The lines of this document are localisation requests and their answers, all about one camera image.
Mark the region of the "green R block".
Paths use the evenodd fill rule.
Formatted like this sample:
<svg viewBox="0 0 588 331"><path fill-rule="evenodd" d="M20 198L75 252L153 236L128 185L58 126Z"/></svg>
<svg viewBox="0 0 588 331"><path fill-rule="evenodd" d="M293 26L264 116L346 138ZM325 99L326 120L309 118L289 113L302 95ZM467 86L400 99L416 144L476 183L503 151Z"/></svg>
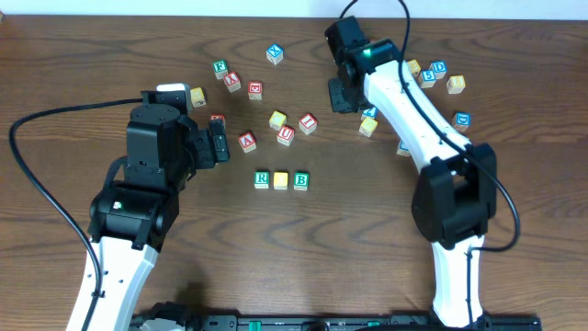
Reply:
<svg viewBox="0 0 588 331"><path fill-rule="evenodd" d="M268 171L254 172L254 187L256 189L268 189L270 184L270 173Z"/></svg>

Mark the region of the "yellow O block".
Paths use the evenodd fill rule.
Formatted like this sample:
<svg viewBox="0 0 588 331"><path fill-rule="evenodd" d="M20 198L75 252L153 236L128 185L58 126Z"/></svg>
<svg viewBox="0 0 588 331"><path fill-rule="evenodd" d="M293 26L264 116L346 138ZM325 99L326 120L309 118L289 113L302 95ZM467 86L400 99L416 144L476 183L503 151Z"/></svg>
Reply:
<svg viewBox="0 0 588 331"><path fill-rule="evenodd" d="M275 172L273 177L274 189L288 188L288 172Z"/></svg>

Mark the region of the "green B block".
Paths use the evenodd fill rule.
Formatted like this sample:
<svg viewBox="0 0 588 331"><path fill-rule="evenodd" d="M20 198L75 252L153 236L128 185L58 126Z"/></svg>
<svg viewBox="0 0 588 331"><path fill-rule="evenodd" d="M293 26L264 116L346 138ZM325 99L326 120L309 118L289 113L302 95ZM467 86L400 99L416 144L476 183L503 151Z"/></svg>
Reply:
<svg viewBox="0 0 588 331"><path fill-rule="evenodd" d="M297 172L294 175L293 188L295 190L306 191L309 187L310 175L304 172Z"/></svg>

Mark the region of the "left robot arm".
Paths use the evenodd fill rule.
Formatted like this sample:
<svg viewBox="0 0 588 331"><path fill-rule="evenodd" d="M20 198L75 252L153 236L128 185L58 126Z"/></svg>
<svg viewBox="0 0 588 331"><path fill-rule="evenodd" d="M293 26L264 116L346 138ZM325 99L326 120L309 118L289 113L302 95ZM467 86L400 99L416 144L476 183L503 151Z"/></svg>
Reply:
<svg viewBox="0 0 588 331"><path fill-rule="evenodd" d="M127 153L114 161L90 206L92 250L67 325L126 330L142 287L179 214L179 194L199 169L228 161L223 120L204 129L165 104L130 113Z"/></svg>

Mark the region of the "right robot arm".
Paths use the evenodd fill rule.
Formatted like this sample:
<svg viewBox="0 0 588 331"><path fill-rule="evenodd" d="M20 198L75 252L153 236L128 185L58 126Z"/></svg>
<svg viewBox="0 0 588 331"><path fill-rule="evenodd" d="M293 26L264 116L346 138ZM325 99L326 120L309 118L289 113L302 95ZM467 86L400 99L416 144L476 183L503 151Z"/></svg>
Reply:
<svg viewBox="0 0 588 331"><path fill-rule="evenodd" d="M333 111L376 108L417 168L412 215L434 252L436 317L448 327L473 325L483 314L477 249L496 212L493 149L473 145L445 120L391 40L370 41L355 17L335 21L324 37L337 66L328 82Z"/></svg>

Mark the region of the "red A block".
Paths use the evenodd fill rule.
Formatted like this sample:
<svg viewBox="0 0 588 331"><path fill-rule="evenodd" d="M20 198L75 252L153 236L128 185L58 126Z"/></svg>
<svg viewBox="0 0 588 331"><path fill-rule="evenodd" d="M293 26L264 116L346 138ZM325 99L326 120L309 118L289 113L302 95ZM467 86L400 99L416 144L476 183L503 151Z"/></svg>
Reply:
<svg viewBox="0 0 588 331"><path fill-rule="evenodd" d="M251 132L240 135L238 142L245 153L250 153L256 149L256 139Z"/></svg>

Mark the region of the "red U block left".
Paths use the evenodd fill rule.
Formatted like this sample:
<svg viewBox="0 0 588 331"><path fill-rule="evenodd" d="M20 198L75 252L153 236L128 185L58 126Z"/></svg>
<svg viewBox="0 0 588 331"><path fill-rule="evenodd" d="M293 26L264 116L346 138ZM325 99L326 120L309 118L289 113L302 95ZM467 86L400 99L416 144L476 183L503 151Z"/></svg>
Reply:
<svg viewBox="0 0 588 331"><path fill-rule="evenodd" d="M210 115L209 120L210 121L212 121L212 120L220 120L223 123L223 125L226 125L226 118L222 114L212 114L212 115Z"/></svg>

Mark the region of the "red u block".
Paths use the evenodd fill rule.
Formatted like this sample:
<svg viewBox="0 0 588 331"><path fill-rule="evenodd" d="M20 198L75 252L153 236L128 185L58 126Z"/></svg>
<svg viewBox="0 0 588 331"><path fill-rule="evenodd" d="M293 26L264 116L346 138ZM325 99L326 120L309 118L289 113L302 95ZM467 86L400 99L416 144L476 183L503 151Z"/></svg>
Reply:
<svg viewBox="0 0 588 331"><path fill-rule="evenodd" d="M226 118L222 114L212 114L212 115L210 115L209 120L210 121L212 121L212 120L220 120L223 123L223 125L226 125Z"/></svg>
<svg viewBox="0 0 588 331"><path fill-rule="evenodd" d="M294 140L295 130L289 126L282 126L277 132L277 141L283 145L290 146Z"/></svg>

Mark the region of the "blue 2 block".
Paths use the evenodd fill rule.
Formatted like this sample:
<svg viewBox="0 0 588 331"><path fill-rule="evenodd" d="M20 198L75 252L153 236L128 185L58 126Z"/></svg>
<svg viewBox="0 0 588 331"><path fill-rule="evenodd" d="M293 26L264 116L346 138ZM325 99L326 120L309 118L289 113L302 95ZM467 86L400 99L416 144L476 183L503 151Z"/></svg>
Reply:
<svg viewBox="0 0 588 331"><path fill-rule="evenodd" d="M373 108L366 108L362 111L361 120L365 120L367 118L375 119L378 116L379 110L375 107Z"/></svg>

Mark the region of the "yellow block below 2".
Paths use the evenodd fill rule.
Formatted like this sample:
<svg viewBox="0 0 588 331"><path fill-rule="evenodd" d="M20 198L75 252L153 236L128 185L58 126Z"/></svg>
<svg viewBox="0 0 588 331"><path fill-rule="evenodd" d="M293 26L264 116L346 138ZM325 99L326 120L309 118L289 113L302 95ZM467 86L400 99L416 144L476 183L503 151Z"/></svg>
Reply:
<svg viewBox="0 0 588 331"><path fill-rule="evenodd" d="M375 119L366 117L362 120L358 131L366 137L370 137L377 127L378 122Z"/></svg>

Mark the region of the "yellow block left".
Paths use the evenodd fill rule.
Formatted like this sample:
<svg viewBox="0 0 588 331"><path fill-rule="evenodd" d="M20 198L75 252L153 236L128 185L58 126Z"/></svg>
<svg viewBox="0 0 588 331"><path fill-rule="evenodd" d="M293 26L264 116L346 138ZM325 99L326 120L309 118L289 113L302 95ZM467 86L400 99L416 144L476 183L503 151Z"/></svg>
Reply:
<svg viewBox="0 0 588 331"><path fill-rule="evenodd" d="M201 87L196 87L190 90L191 103L194 108L206 105L206 97Z"/></svg>

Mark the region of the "red I block centre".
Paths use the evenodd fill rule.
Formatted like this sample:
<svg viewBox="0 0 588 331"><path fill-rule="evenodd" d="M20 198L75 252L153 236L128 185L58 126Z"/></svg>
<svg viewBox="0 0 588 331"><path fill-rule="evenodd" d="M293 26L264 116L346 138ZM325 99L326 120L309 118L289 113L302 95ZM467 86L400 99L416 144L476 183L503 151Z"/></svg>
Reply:
<svg viewBox="0 0 588 331"><path fill-rule="evenodd" d="M318 121L310 113L305 114L299 119L299 127L306 134L310 135L316 130Z"/></svg>

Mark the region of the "yellow C block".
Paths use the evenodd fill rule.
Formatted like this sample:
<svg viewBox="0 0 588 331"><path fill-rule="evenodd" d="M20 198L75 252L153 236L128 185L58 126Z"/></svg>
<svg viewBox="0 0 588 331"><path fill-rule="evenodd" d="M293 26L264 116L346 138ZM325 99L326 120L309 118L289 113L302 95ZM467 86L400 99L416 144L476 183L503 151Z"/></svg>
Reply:
<svg viewBox="0 0 588 331"><path fill-rule="evenodd" d="M279 131L287 122L287 115L275 110L269 118L269 127L275 131Z"/></svg>

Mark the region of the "red X block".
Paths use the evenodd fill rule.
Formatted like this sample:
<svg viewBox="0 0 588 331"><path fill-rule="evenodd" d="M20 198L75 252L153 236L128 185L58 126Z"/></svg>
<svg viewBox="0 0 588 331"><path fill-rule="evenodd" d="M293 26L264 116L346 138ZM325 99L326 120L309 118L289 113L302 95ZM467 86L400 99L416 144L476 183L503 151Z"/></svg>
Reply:
<svg viewBox="0 0 588 331"><path fill-rule="evenodd" d="M223 76L223 82L231 93L239 90L242 87L241 79L235 72L230 72Z"/></svg>

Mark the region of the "red E block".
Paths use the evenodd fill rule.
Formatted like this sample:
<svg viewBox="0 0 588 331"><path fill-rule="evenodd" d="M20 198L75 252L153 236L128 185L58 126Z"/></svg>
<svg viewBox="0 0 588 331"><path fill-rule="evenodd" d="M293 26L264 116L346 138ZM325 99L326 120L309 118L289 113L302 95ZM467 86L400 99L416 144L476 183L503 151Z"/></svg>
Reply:
<svg viewBox="0 0 588 331"><path fill-rule="evenodd" d="M263 83L260 81L250 81L248 84L248 97L251 100L262 100Z"/></svg>

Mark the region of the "yellow block top right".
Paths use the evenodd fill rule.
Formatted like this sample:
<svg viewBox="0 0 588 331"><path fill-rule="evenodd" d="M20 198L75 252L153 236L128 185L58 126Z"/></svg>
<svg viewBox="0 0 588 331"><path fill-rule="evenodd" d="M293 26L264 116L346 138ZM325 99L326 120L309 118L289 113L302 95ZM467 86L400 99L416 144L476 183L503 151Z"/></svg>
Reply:
<svg viewBox="0 0 588 331"><path fill-rule="evenodd" d="M410 72L414 78L417 78L421 73L421 66L416 60L410 60L407 62Z"/></svg>

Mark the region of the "green F block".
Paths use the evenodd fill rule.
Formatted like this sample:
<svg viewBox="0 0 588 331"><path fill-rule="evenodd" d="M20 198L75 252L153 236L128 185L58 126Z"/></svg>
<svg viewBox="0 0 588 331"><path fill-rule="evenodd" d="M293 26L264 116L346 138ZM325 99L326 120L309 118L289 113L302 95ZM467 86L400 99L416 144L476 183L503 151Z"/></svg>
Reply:
<svg viewBox="0 0 588 331"><path fill-rule="evenodd" d="M228 65L225 60L218 60L212 64L213 71L217 80L222 80L228 71Z"/></svg>

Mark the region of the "blue P block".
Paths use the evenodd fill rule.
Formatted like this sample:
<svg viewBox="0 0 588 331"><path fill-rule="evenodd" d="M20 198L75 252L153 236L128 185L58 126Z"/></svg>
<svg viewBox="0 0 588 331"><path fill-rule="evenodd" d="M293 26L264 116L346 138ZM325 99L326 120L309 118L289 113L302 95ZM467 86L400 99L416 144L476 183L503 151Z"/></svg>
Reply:
<svg viewBox="0 0 588 331"><path fill-rule="evenodd" d="M410 151L404 141L399 141L398 148L397 148L397 154L402 155L402 156L410 156L411 155L411 153L410 153Z"/></svg>

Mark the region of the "blue 5 block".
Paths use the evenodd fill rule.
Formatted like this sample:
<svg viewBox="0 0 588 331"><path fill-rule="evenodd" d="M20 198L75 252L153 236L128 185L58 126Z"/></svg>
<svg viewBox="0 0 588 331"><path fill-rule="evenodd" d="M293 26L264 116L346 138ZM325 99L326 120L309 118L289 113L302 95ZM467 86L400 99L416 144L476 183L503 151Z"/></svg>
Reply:
<svg viewBox="0 0 588 331"><path fill-rule="evenodd" d="M422 89L432 87L436 82L435 72L433 70L422 70L418 75L417 82Z"/></svg>

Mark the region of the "blue X block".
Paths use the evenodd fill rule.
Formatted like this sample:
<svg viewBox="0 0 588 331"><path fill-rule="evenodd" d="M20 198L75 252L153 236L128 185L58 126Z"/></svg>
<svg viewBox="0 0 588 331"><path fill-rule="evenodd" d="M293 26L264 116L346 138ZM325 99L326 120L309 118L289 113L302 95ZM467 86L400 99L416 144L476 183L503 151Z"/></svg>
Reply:
<svg viewBox="0 0 588 331"><path fill-rule="evenodd" d="M284 50L277 44L272 44L266 49L266 58L274 65L284 59Z"/></svg>

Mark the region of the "blue D block top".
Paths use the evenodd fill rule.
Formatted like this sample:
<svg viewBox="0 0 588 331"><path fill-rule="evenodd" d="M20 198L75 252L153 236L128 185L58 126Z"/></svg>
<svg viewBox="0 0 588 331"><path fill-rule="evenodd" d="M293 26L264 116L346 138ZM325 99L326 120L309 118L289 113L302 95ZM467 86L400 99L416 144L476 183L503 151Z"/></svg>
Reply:
<svg viewBox="0 0 588 331"><path fill-rule="evenodd" d="M447 65L444 61L431 62L429 69L435 74L435 79L440 80L447 74Z"/></svg>

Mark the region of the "blue d block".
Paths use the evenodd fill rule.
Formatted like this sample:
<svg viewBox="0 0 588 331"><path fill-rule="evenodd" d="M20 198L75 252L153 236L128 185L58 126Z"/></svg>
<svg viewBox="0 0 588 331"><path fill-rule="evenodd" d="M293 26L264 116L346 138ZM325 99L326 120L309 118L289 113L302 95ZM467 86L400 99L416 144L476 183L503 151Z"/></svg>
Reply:
<svg viewBox="0 0 588 331"><path fill-rule="evenodd" d="M452 126L456 131L464 132L471 125L471 116L467 112L456 112L452 119Z"/></svg>
<svg viewBox="0 0 588 331"><path fill-rule="evenodd" d="M447 65L444 61L431 62L429 69L435 74L435 79L440 80L447 74Z"/></svg>

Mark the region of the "yellow 8 block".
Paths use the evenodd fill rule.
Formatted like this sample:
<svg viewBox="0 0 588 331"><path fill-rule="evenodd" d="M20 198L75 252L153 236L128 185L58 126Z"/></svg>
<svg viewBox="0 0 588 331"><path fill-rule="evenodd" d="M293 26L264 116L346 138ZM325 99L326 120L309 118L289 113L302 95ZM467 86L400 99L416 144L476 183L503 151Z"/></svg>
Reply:
<svg viewBox="0 0 588 331"><path fill-rule="evenodd" d="M447 92L450 95L460 94L466 86L463 75L452 75L447 80Z"/></svg>

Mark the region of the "blue D block right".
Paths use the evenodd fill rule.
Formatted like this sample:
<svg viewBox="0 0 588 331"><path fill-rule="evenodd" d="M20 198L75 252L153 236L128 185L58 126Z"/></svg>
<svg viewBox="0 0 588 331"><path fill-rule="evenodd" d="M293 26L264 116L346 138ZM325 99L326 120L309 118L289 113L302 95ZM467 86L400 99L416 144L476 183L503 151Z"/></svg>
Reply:
<svg viewBox="0 0 588 331"><path fill-rule="evenodd" d="M452 126L456 131L464 132L471 125L471 116L467 112L456 112L452 119Z"/></svg>

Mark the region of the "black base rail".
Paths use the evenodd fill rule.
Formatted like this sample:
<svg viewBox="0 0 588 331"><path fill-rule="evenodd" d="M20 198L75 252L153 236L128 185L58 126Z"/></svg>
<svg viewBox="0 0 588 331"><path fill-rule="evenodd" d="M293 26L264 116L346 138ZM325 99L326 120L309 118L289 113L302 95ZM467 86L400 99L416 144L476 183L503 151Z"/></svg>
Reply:
<svg viewBox="0 0 588 331"><path fill-rule="evenodd" d="M396 314L349 318L314 317L237 317L209 315L179 324L176 321L144 316L131 320L129 330L194 330L194 331L354 331L354 330L445 330L446 327L428 315ZM479 318L470 330L481 331L541 331L541 321L535 317Z"/></svg>

